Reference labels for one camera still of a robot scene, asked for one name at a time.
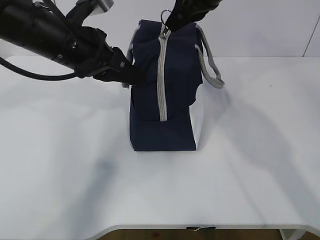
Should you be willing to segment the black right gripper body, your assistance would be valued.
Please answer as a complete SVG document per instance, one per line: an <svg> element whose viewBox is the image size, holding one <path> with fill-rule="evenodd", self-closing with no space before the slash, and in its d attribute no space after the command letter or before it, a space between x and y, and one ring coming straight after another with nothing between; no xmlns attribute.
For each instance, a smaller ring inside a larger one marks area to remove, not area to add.
<svg viewBox="0 0 320 240"><path fill-rule="evenodd" d="M178 0L176 3L196 4L194 16L196 17L197 21L200 21L208 12L215 10L221 3L221 0Z"/></svg>

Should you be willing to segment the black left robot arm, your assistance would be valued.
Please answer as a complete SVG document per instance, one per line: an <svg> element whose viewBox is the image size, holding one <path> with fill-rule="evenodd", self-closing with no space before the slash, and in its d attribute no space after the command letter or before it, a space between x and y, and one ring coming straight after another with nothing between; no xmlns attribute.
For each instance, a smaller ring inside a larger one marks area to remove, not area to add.
<svg viewBox="0 0 320 240"><path fill-rule="evenodd" d="M79 0L63 15L51 0L2 0L0 2L0 38L29 50L73 72L65 75L41 75L19 68L5 59L0 64L27 78L64 81L89 78L137 86L144 81L122 50L107 44L107 34L84 20L96 10L106 13L112 0Z"/></svg>

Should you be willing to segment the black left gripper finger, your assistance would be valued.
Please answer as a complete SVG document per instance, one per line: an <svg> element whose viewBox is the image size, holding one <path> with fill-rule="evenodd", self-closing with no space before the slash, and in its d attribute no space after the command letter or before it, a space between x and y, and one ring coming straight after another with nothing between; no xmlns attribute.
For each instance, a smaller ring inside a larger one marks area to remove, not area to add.
<svg viewBox="0 0 320 240"><path fill-rule="evenodd" d="M143 74L126 57L113 57L106 69L94 75L93 78L102 82L117 82L133 86L138 86L145 81Z"/></svg>

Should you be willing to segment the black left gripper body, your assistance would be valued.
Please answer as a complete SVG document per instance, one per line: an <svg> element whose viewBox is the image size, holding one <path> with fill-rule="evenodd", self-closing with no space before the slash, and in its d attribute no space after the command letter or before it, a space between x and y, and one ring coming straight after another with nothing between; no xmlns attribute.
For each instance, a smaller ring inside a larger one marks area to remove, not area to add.
<svg viewBox="0 0 320 240"><path fill-rule="evenodd" d="M52 61L71 69L73 77L124 82L125 56L118 47L106 43L107 34L88 26L81 26L77 30L75 37L66 34L64 42L58 44Z"/></svg>

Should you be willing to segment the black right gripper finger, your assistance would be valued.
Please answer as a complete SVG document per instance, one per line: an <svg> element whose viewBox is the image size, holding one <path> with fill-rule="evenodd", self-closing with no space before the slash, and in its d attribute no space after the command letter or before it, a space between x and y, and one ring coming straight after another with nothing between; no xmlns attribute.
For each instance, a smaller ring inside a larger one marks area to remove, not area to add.
<svg viewBox="0 0 320 240"><path fill-rule="evenodd" d="M195 3L176 3L165 21L165 26L175 32L189 23L196 22Z"/></svg>

